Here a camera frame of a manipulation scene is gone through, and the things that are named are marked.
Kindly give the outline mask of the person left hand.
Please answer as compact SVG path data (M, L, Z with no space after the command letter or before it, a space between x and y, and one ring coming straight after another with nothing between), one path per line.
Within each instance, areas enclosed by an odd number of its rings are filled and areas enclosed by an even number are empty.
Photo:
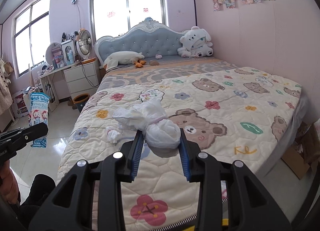
M9 204L16 204L18 202L19 189L17 180L10 169L9 160L1 166L1 180L1 197Z

